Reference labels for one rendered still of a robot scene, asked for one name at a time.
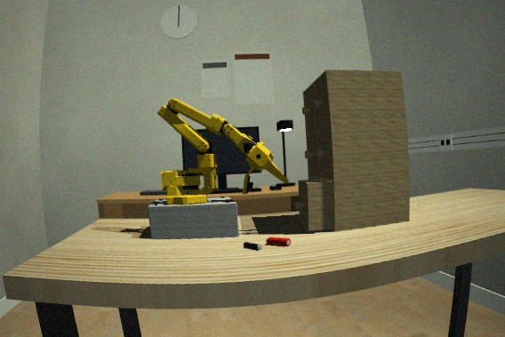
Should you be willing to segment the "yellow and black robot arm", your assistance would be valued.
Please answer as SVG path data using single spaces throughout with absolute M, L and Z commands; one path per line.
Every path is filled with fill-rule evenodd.
M 203 125 L 207 130 L 217 135 L 221 136 L 222 133 L 225 134 L 247 156 L 251 148 L 257 145 L 252 141 L 253 138 L 250 135 L 247 137 L 244 133 L 237 132 L 238 130 L 236 131 L 236 127 L 229 124 L 228 121 L 222 117 L 214 114 L 212 117 L 207 116 L 201 111 L 177 99 L 170 99 L 167 106 L 163 105 L 159 109 L 157 114 L 199 151 L 199 155 L 197 155 L 197 168 L 188 168 L 188 174 L 187 170 L 165 171 L 163 173 L 164 186 L 166 187 L 167 193 L 166 203 L 168 205 L 207 203 L 206 194 L 211 194 L 217 188 L 215 168 L 217 167 L 216 154 L 212 153 L 212 143 L 187 124 L 182 118 L 178 118 L 180 117 L 178 113 Z M 176 117 L 175 114 L 178 117 Z M 207 142 L 202 140 L 200 136 Z M 204 187 L 202 189 L 199 189 L 201 183 L 198 173 L 204 175 Z M 186 189 L 189 191 L 189 194 L 186 193 Z M 198 195 L 184 197 L 191 194 Z

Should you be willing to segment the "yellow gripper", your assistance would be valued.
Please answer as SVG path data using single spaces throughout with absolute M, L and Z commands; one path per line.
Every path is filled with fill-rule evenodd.
M 248 193 L 248 189 L 253 188 L 253 182 L 250 182 L 249 175 L 255 168 L 259 171 L 263 171 L 263 169 L 265 169 L 268 172 L 272 173 L 274 176 L 276 176 L 282 182 L 288 183 L 288 180 L 285 177 L 285 175 L 272 162 L 272 159 L 274 158 L 273 155 L 266 147 L 263 146 L 263 144 L 264 144 L 263 142 L 261 143 L 258 142 L 257 146 L 254 145 L 251 148 L 251 150 L 247 153 L 248 156 L 245 159 L 245 161 L 249 163 L 252 169 L 244 176 L 244 186 L 242 194 Z

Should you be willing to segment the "black aa battery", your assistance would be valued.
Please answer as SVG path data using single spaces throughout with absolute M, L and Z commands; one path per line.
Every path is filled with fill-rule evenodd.
M 248 243 L 248 242 L 244 242 L 244 247 L 251 248 L 251 249 L 256 249 L 256 250 L 261 250 L 262 249 L 262 245 L 258 245 L 258 244 L 254 244 L 254 243 Z

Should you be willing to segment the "red aa battery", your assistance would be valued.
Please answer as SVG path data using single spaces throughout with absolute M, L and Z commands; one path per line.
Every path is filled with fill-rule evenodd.
M 284 245 L 289 246 L 291 244 L 291 240 L 289 238 L 280 238 L 280 237 L 268 237 L 266 239 L 268 245 Z

